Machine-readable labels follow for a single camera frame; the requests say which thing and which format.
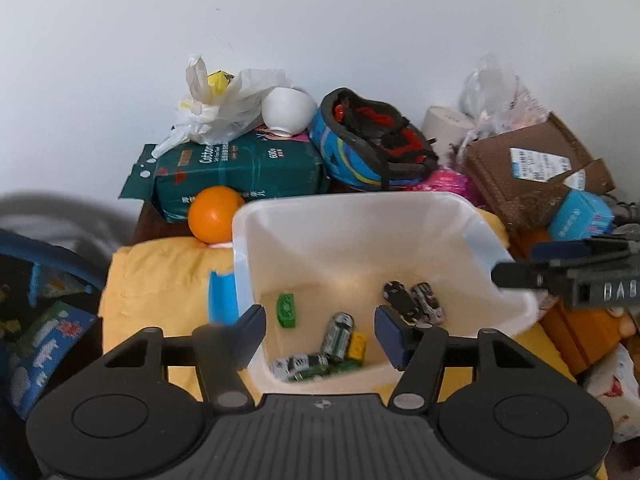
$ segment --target pink plastic wrap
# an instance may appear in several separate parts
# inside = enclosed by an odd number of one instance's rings
[[[439,167],[430,176],[406,188],[407,191],[448,191],[466,198],[476,207],[486,209],[486,202],[478,188],[468,176],[445,166]]]

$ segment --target white wall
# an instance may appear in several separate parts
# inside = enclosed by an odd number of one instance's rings
[[[0,198],[116,199],[167,133],[188,55],[285,68],[318,100],[338,86],[422,123],[493,51],[638,198],[640,0],[0,0]]]

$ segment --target white label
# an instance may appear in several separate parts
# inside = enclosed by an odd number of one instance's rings
[[[577,189],[578,191],[584,191],[584,183],[586,181],[586,175],[584,170],[576,171],[574,174],[569,175],[564,180],[564,185],[571,189]]]
[[[511,148],[511,171],[515,178],[547,182],[550,178],[571,171],[571,162],[565,156]]]

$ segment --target metal screw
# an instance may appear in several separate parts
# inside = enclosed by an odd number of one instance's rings
[[[218,396],[218,404],[224,408],[239,408],[244,406],[248,397],[242,392],[225,392]]]
[[[394,405],[401,410],[417,410],[424,406],[424,399],[418,394],[400,394],[394,397]]]

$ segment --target clear plastic bag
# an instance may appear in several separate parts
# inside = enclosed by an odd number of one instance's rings
[[[520,77],[503,67],[494,54],[484,56],[466,79],[460,109],[477,125],[458,149],[458,164],[464,162],[466,147],[474,140],[543,123],[549,117],[549,111],[531,95]]]
[[[201,56],[186,70],[190,95],[178,105],[171,135],[152,152],[154,158],[187,140],[224,144],[258,126],[262,99],[276,87],[291,88],[284,70],[241,70],[226,88],[212,85]]]

